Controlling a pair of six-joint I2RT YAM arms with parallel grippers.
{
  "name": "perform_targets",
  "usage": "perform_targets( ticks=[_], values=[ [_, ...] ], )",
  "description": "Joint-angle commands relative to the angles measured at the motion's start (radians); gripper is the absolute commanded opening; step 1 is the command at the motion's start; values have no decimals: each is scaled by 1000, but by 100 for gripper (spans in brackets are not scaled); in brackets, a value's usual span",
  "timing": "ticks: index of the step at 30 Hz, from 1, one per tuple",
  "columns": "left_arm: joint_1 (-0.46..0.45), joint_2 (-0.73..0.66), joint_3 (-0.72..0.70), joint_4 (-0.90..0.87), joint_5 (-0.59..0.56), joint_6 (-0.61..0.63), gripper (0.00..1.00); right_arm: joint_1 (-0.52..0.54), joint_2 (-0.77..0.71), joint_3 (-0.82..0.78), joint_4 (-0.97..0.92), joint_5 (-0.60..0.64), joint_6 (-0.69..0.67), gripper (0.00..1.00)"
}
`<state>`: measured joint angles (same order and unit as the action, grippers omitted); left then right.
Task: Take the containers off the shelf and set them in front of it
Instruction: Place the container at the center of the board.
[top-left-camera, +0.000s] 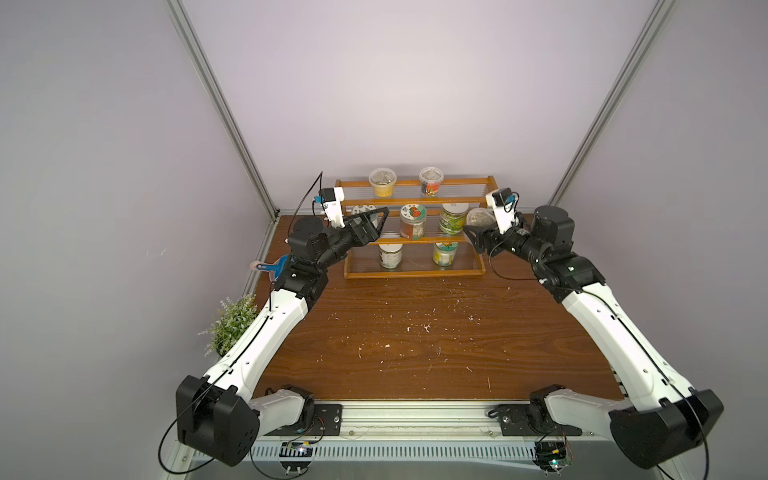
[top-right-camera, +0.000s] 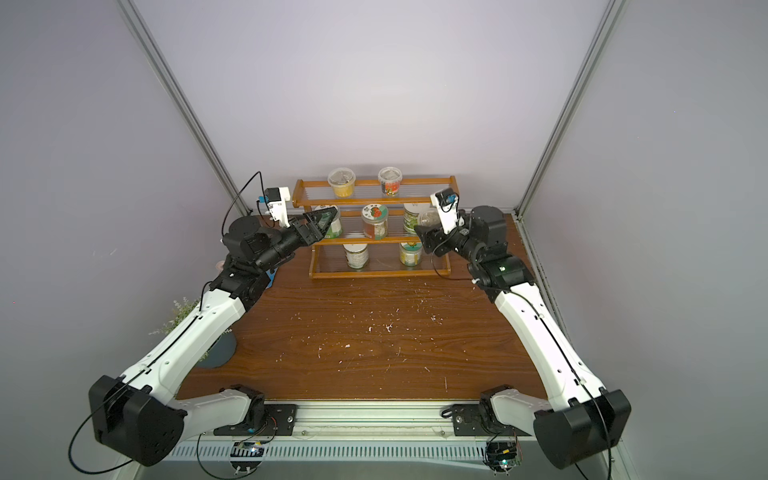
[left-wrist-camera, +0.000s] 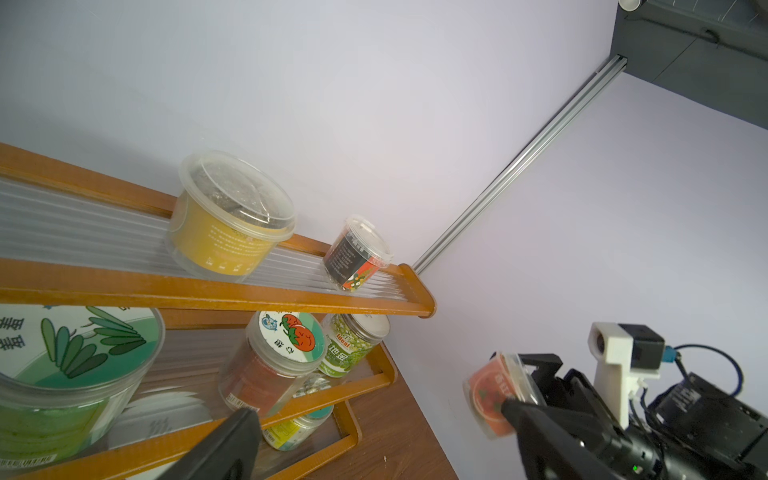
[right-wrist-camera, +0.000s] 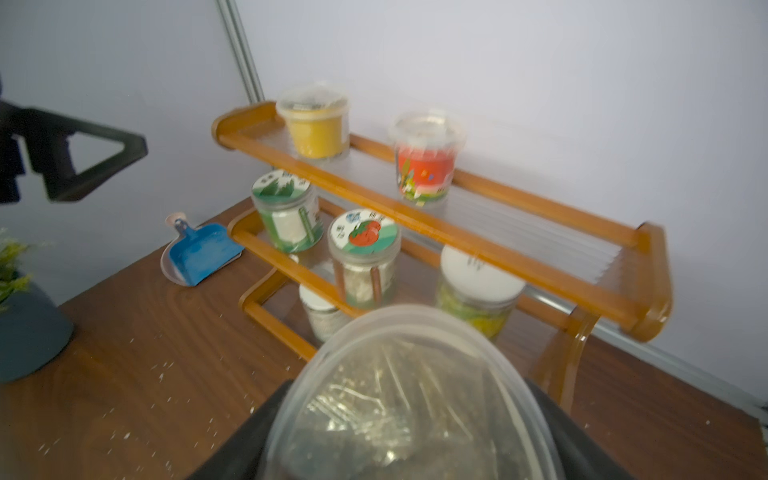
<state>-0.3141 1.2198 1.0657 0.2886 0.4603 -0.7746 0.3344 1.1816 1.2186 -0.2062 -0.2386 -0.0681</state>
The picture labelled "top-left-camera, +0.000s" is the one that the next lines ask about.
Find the yellow seed cup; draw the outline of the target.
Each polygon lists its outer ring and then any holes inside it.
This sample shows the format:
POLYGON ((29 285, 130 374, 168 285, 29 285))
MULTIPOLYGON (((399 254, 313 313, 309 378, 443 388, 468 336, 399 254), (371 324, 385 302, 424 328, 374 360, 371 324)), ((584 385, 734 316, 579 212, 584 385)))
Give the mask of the yellow seed cup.
POLYGON ((396 182, 397 175, 390 168, 376 168, 369 175, 369 183, 376 198, 392 197, 394 195, 396 182))

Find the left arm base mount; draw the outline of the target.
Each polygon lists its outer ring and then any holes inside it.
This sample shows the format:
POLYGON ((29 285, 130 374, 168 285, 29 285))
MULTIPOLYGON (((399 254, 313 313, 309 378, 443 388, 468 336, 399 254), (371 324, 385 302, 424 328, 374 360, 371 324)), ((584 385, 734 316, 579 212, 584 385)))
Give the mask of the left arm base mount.
POLYGON ((315 396, 300 387, 284 385, 282 390, 299 394, 304 400, 298 420, 290 425, 281 426, 267 436, 339 436, 343 419, 343 405, 340 403, 318 403, 315 396))

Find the green mimosa seed jar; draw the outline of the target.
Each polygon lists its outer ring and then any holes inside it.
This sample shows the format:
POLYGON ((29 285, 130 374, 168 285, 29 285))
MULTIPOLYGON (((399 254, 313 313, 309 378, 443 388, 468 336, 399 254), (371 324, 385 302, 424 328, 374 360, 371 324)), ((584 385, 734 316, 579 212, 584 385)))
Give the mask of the green mimosa seed jar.
POLYGON ((377 227, 379 214, 375 212, 376 209, 377 209, 376 205, 355 205, 352 207, 351 214, 356 215, 356 214, 368 212, 368 217, 372 225, 374 227, 377 227))

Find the strawberry lid seed jar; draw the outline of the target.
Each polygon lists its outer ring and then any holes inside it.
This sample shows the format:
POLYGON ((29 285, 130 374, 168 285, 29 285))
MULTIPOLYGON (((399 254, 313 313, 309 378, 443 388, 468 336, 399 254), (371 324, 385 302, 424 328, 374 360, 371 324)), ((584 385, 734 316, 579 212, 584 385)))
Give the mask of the strawberry lid seed jar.
POLYGON ((427 210, 421 204, 406 204, 400 209, 400 235, 409 240, 419 240, 424 236, 427 210))

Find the green yellow label jar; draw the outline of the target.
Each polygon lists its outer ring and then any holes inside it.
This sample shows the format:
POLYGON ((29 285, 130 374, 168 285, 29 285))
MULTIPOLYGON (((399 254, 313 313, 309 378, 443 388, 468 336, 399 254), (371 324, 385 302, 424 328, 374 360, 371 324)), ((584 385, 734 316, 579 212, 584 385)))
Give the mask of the green yellow label jar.
POLYGON ((463 231, 468 203, 443 203, 439 216, 439 228, 446 235, 457 236, 463 231))

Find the red seed cup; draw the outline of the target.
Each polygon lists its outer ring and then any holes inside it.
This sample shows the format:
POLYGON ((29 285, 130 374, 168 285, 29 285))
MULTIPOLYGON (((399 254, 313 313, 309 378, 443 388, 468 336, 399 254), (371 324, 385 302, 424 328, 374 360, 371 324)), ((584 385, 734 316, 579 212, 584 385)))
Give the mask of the red seed cup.
POLYGON ((419 173, 420 191, 425 197, 436 197, 444 181, 441 169, 433 166, 423 168, 419 173))

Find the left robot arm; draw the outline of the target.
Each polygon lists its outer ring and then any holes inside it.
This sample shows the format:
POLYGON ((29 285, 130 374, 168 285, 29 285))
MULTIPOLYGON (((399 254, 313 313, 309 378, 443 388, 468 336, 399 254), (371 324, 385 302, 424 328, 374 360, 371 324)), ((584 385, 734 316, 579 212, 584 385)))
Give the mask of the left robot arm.
POLYGON ((178 441, 228 466, 238 465, 254 442, 283 428, 309 432, 314 397, 288 386, 258 397, 255 389, 291 331, 309 314, 328 284, 331 266, 350 250, 376 242, 386 207, 337 217, 299 219, 268 300, 235 344, 203 376, 186 377, 175 393, 178 441))

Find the clear grey seed cup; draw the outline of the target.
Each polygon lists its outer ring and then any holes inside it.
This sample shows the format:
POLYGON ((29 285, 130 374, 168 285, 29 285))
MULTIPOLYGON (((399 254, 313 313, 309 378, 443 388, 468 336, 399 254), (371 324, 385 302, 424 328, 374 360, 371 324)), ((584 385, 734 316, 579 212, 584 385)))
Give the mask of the clear grey seed cup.
POLYGON ((495 224, 495 215, 492 210, 487 208, 473 208, 467 212, 465 217, 466 226, 492 227, 495 224))

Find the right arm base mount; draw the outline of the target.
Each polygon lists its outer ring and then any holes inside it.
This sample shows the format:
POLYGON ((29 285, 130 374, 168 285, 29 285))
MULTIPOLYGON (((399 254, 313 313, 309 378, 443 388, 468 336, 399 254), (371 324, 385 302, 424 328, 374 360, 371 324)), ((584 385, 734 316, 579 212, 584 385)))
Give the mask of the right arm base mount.
POLYGON ((544 387, 532 392, 527 403, 498 404, 486 416, 497 421, 503 436, 582 436, 581 429, 556 423, 547 410, 545 397, 561 389, 558 384, 544 387))

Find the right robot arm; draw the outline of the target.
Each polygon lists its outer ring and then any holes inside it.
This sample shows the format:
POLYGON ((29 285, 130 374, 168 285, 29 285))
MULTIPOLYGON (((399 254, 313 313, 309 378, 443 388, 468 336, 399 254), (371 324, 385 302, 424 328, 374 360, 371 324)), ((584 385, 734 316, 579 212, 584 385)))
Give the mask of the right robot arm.
POLYGON ((542 436, 571 426, 613 441, 642 469, 658 468, 697 447, 724 411, 710 389, 695 388, 643 335, 605 277, 573 250, 575 223, 555 206, 536 209, 531 226, 499 208, 494 225, 463 231, 489 258, 507 252, 526 261, 538 282, 574 317, 607 360, 620 401, 551 385, 531 394, 529 424, 542 436))

